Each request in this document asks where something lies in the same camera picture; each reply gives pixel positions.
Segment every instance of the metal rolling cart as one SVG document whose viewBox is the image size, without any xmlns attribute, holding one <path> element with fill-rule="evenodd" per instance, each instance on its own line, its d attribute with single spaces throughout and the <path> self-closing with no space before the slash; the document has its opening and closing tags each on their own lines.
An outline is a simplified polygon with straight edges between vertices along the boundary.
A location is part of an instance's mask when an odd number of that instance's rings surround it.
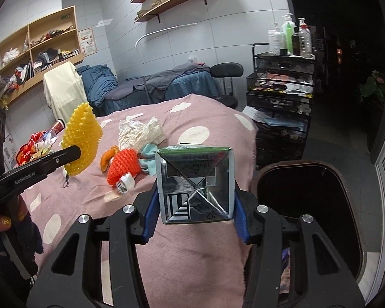
<svg viewBox="0 0 385 308">
<path fill-rule="evenodd" d="M 247 76 L 247 106 L 272 118 L 255 121 L 257 165 L 264 167 L 302 158 L 312 118 L 316 68 L 314 59 L 255 54 L 259 45 L 268 44 L 253 44 L 254 72 Z M 294 90 L 288 90 L 287 84 Z"/>
</svg>

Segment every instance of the gray blanket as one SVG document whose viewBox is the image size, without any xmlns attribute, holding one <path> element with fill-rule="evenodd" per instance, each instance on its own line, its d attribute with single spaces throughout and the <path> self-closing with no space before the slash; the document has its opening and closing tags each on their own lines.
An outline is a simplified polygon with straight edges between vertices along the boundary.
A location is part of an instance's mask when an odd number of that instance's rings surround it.
<svg viewBox="0 0 385 308">
<path fill-rule="evenodd" d="M 158 72 L 153 75 L 147 76 L 145 78 L 147 89 L 150 94 L 152 94 L 156 89 L 164 91 L 169 87 L 171 82 L 180 76 L 193 74 L 198 72 L 210 72 L 210 68 L 207 65 L 198 65 L 197 63 L 185 63 L 184 65 L 177 66 L 168 71 Z M 144 90 L 144 83 L 135 86 L 138 90 Z"/>
</svg>

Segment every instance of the yellow mesh toy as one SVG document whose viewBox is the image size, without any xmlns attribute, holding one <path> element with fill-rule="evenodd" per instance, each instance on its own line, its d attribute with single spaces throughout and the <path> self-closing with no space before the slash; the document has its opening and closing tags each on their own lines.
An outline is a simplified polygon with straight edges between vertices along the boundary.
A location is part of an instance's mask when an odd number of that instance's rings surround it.
<svg viewBox="0 0 385 308">
<path fill-rule="evenodd" d="M 95 119 L 89 103 L 82 103 L 76 107 L 67 124 L 62 141 L 63 149 L 76 145 L 81 150 L 78 160 L 64 166 L 69 176 L 82 173 L 93 163 L 102 136 L 103 130 Z"/>
</svg>

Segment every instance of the white tiled wall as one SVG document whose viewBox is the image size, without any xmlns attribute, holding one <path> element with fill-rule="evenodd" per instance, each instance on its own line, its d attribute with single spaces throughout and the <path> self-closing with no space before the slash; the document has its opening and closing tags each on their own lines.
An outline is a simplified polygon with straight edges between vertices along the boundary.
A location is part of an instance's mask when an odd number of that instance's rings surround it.
<svg viewBox="0 0 385 308">
<path fill-rule="evenodd" d="M 0 42 L 28 23 L 62 8 L 62 0 L 6 0 L 0 8 Z"/>
<path fill-rule="evenodd" d="M 143 5 L 148 9 L 153 0 Z M 186 63 L 190 56 L 212 66 L 238 62 L 244 66 L 242 78 L 234 80 L 239 105 L 246 104 L 245 77 L 253 71 L 253 43 L 268 42 L 272 22 L 283 23 L 287 0 L 191 0 L 145 23 L 134 23 L 141 4 L 130 0 L 101 0 L 103 18 L 111 20 L 105 32 L 119 80 L 151 74 Z M 198 23 L 169 33 L 147 37 L 134 48 L 141 36 L 167 27 Z"/>
<path fill-rule="evenodd" d="M 7 130 L 19 148 L 26 144 L 33 133 L 48 130 L 54 124 L 53 112 L 47 106 L 43 83 L 19 98 L 6 112 Z"/>
<path fill-rule="evenodd" d="M 105 35 L 105 27 L 97 26 L 103 20 L 101 13 L 100 0 L 69 0 L 63 1 L 63 8 L 75 6 L 78 29 L 93 28 L 95 37 L 95 45 L 97 53 L 87 56 L 84 61 L 77 65 L 107 65 L 115 74 L 114 65 L 108 45 L 107 36 Z"/>
</svg>

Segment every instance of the papers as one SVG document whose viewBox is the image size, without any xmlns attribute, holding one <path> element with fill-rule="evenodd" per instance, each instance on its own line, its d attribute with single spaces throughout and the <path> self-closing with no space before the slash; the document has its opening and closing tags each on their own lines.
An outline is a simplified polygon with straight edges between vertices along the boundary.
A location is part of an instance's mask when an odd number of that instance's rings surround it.
<svg viewBox="0 0 385 308">
<path fill-rule="evenodd" d="M 270 116 L 268 116 L 267 114 L 261 112 L 261 111 L 258 111 L 257 109 L 254 109 L 252 107 L 249 107 L 249 106 L 246 106 L 243 110 L 243 114 L 247 115 L 249 118 L 251 118 L 252 120 L 255 120 L 259 123 L 264 123 L 265 121 L 263 120 L 263 118 L 271 118 Z"/>
</svg>

